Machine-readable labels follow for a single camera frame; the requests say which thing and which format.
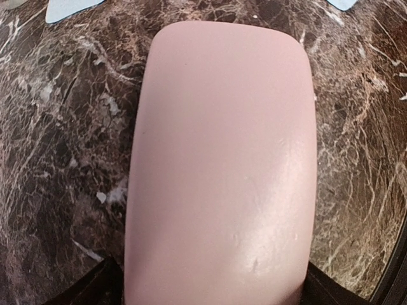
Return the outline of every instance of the dark marble surface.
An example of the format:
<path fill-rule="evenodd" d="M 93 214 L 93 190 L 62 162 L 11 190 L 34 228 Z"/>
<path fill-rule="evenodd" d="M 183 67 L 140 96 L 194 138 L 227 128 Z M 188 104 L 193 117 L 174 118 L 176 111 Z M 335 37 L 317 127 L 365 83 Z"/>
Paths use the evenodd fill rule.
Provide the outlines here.
<path fill-rule="evenodd" d="M 40 304 L 123 262 L 127 173 L 153 36 L 180 20 L 269 27 L 314 75 L 319 188 L 311 260 L 368 297 L 407 196 L 407 4 L 107 0 L 55 25 L 45 0 L 0 1 L 0 304 Z"/>

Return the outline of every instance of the pink rounded object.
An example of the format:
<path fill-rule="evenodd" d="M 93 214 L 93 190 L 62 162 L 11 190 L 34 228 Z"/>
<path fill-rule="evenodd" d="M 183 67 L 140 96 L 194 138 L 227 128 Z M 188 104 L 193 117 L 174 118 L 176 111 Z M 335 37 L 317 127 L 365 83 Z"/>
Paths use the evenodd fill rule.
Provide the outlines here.
<path fill-rule="evenodd" d="M 215 22 L 161 30 L 135 127 L 126 304 L 297 304 L 315 129 L 310 66 L 292 37 Z"/>

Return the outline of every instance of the marble surface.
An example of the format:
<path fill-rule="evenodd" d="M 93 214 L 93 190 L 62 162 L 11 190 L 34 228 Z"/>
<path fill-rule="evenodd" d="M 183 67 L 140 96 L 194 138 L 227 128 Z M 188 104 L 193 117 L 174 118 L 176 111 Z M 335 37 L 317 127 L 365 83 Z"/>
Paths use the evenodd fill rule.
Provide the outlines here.
<path fill-rule="evenodd" d="M 369 297 L 406 212 L 405 1 L 340 12 L 323 0 L 107 0 L 55 25 L 45 10 L 0 6 L 0 304 L 40 304 L 100 257 L 123 263 L 146 55 L 180 20 L 269 27 L 304 46 L 319 143 L 311 260 Z"/>

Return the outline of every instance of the brown marble countertop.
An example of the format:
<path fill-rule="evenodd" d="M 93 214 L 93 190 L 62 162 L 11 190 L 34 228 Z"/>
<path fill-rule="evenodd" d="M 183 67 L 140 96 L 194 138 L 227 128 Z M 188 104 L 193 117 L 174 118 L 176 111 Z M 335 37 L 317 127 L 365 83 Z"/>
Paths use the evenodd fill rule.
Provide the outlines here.
<path fill-rule="evenodd" d="M 295 37 L 314 75 L 319 188 L 311 260 L 368 297 L 406 212 L 407 4 L 107 0 L 55 25 L 45 0 L 0 10 L 0 304 L 40 304 L 95 261 L 123 262 L 146 55 L 180 20 Z"/>

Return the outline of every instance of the pink plastic surface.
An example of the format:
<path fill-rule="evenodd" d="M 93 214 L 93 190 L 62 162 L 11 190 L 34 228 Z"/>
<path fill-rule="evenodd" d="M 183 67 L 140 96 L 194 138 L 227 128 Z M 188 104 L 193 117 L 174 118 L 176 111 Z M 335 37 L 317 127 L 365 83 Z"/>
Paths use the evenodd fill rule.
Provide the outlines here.
<path fill-rule="evenodd" d="M 297 304 L 316 189 L 308 58 L 274 30 L 154 38 L 127 204 L 127 305 Z"/>

